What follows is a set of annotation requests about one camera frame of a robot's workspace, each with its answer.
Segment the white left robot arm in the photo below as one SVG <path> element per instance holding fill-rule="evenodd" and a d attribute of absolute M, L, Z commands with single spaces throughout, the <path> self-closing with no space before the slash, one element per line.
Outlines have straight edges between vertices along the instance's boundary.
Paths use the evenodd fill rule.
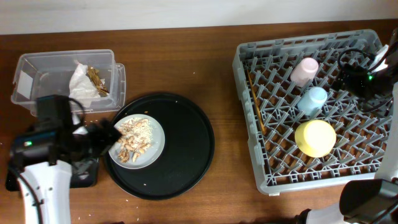
<path fill-rule="evenodd" d="M 88 126 L 40 119 L 16 137 L 8 169 L 19 184 L 26 223 L 71 223 L 70 182 L 73 165 L 105 154 L 121 133 L 107 120 Z"/>

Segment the grey plate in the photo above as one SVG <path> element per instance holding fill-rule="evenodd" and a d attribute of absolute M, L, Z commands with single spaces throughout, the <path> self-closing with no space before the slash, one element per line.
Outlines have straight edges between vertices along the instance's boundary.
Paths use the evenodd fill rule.
<path fill-rule="evenodd" d="M 120 143 L 115 143 L 114 146 L 108 151 L 108 155 L 113 160 L 113 162 L 117 163 L 117 165 L 127 168 L 127 169 L 141 169 L 151 165 L 156 159 L 161 155 L 164 146 L 165 146 L 165 134 L 162 126 L 158 121 L 154 118 L 144 115 L 144 114 L 134 114 L 129 115 L 121 120 L 119 120 L 114 127 L 119 128 L 120 125 L 132 118 L 147 118 L 149 120 L 150 126 L 152 127 L 152 141 L 151 146 L 148 148 L 145 154 L 141 155 L 136 162 L 126 162 L 123 163 L 119 160 L 118 154 L 120 152 Z"/>

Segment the pink cup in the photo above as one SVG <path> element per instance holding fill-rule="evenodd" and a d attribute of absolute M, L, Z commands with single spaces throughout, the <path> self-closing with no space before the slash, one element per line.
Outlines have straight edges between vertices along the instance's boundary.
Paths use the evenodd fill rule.
<path fill-rule="evenodd" d="M 303 87 L 317 74 L 319 63 L 313 58 L 304 58 L 290 74 L 290 80 L 297 86 Z"/>

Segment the gold coffee sachet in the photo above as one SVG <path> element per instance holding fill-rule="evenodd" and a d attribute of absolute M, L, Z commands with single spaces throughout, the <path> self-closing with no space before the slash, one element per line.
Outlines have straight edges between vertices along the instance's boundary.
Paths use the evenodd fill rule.
<path fill-rule="evenodd" d="M 88 66 L 87 74 L 89 79 L 94 84 L 95 88 L 99 92 L 100 96 L 107 96 L 109 94 L 109 90 L 106 88 L 105 84 L 99 78 L 99 70 L 92 66 Z"/>

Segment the white tissue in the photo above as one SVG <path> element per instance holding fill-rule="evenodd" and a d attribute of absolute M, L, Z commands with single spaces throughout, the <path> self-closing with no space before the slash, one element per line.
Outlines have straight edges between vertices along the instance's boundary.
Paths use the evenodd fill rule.
<path fill-rule="evenodd" d="M 69 97 L 78 100 L 85 108 L 89 108 L 94 99 L 100 98 L 99 91 L 87 73 L 88 66 L 79 63 L 69 82 Z"/>

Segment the blue cup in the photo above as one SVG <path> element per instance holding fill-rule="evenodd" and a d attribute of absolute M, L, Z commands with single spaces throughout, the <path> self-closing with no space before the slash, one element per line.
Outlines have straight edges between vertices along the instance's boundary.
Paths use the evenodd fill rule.
<path fill-rule="evenodd" d="M 325 104 L 326 99 L 327 92 L 325 89 L 317 86 L 312 87 L 303 94 L 297 103 L 297 107 L 305 115 L 310 116 Z"/>

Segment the yellow bowl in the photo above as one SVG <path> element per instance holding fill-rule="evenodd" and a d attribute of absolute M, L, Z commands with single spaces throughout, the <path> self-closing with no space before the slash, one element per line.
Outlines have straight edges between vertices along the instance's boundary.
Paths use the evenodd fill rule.
<path fill-rule="evenodd" d="M 295 130 L 295 143 L 307 156 L 324 157 L 336 143 L 336 133 L 326 121 L 314 119 L 302 123 Z"/>

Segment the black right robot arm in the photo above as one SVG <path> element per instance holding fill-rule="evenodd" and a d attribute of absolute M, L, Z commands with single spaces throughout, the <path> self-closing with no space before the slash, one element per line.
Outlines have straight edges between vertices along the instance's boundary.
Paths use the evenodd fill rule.
<path fill-rule="evenodd" d="M 397 223 L 397 66 L 385 71 L 392 72 L 394 109 L 386 151 L 374 178 L 348 182 L 338 203 L 304 210 L 294 223 Z"/>

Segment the pile of nuts and oats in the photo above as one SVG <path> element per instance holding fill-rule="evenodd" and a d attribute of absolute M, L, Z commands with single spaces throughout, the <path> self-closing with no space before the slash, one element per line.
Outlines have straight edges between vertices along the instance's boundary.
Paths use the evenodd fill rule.
<path fill-rule="evenodd" d="M 152 127 L 147 118 L 132 118 L 123 122 L 118 131 L 122 134 L 118 158 L 121 162 L 136 162 L 151 146 Z"/>

